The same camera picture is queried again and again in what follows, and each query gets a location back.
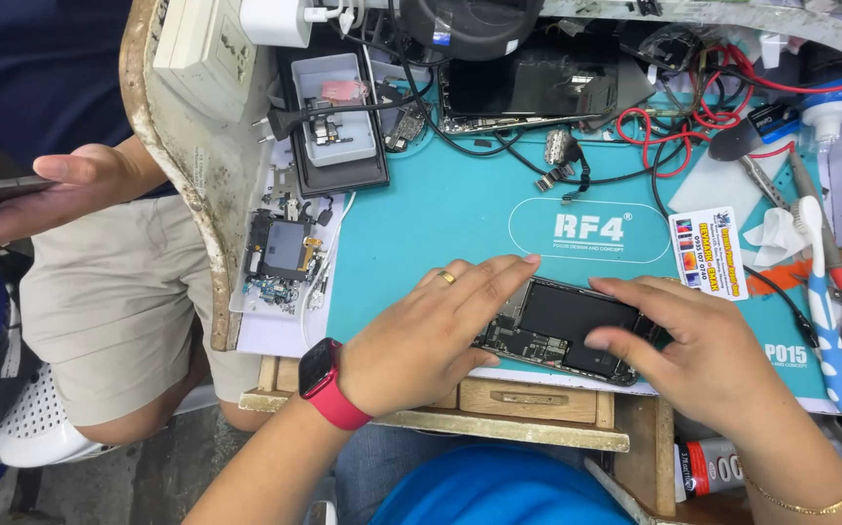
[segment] gold ring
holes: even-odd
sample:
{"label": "gold ring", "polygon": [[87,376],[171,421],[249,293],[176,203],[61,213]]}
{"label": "gold ring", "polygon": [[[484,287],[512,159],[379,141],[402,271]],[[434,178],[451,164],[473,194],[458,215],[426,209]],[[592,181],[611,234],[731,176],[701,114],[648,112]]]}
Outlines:
{"label": "gold ring", "polygon": [[450,272],[446,270],[440,270],[437,273],[438,276],[441,276],[443,280],[447,281],[447,284],[454,284],[456,282],[456,278],[450,274]]}

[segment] smartwatch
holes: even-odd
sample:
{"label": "smartwatch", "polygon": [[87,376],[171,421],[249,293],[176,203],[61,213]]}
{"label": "smartwatch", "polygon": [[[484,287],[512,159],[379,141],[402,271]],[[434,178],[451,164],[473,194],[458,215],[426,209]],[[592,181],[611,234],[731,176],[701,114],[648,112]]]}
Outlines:
{"label": "smartwatch", "polygon": [[307,399],[335,427],[355,431],[372,416],[359,410],[340,391],[337,353],[342,345],[329,337],[314,345],[298,363],[298,395]]}

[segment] woman's left hand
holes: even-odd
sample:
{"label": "woman's left hand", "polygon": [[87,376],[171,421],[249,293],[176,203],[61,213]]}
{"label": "woman's left hand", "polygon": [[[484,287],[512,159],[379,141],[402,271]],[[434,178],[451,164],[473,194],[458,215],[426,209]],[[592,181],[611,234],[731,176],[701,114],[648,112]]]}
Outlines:
{"label": "woman's left hand", "polygon": [[[346,399],[379,417],[434,403],[473,368],[497,365],[496,356],[470,344],[540,263],[538,255],[500,255],[427,272],[342,348],[340,389]],[[441,269],[456,281],[439,276]]]}

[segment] gold bracelet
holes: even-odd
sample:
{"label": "gold bracelet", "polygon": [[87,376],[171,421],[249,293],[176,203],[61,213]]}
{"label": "gold bracelet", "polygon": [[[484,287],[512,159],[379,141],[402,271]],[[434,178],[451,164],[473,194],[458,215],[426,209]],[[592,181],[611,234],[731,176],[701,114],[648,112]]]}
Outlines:
{"label": "gold bracelet", "polygon": [[[739,465],[740,468],[742,468],[742,459],[741,458],[739,458],[739,460],[738,460],[738,465]],[[742,468],[742,473],[745,475],[745,479],[749,482],[749,485],[752,485],[752,488],[754,490],[757,490],[759,494],[765,496],[765,498],[770,500],[771,503],[773,503],[773,504],[775,504],[779,507],[784,507],[787,510],[790,510],[792,512],[798,512],[800,514],[812,514],[814,516],[819,516],[819,515],[822,515],[822,514],[834,514],[835,512],[839,512],[840,510],[842,510],[842,500],[837,502],[837,503],[834,503],[834,504],[832,504],[828,507],[823,507],[823,508],[807,508],[807,507],[799,507],[799,506],[792,506],[790,504],[785,504],[784,502],[780,501],[779,499],[776,499],[776,498],[772,497],[771,494],[768,494],[761,487],[755,485],[755,482],[752,481],[751,478],[749,478],[749,475],[747,473],[745,473],[744,468]]]}

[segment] blue and white toothbrush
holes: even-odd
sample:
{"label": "blue and white toothbrush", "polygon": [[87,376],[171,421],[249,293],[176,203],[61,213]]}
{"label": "blue and white toothbrush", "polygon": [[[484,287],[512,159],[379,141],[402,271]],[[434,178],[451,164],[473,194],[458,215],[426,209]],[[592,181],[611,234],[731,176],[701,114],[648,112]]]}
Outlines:
{"label": "blue and white toothbrush", "polygon": [[842,412],[842,338],[833,316],[833,304],[827,293],[826,262],[824,261],[824,212],[816,197],[801,197],[790,207],[793,226],[810,242],[813,264],[807,280],[807,302],[810,318],[820,341],[820,369],[824,373],[826,394]]}

